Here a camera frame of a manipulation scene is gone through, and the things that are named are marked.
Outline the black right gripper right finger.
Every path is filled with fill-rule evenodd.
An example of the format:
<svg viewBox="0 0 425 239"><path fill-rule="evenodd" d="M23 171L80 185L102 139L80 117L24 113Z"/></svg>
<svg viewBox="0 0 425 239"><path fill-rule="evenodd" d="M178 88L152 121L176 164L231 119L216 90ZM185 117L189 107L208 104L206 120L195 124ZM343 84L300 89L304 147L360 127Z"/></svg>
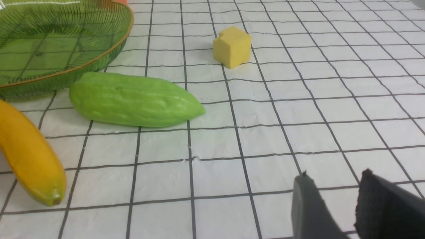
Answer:
<svg viewBox="0 0 425 239"><path fill-rule="evenodd" d="M370 169L362 172L355 217L355 229L361 239L425 237L424 199Z"/></svg>

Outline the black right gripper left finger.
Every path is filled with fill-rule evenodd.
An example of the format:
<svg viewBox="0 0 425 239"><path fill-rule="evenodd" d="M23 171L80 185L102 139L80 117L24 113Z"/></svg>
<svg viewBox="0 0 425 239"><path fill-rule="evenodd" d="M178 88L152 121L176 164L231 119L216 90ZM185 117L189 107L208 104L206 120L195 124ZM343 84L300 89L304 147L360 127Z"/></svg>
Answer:
<svg viewBox="0 0 425 239"><path fill-rule="evenodd" d="M331 216L314 180L302 172L294 178L291 220L294 239L348 239Z"/></svg>

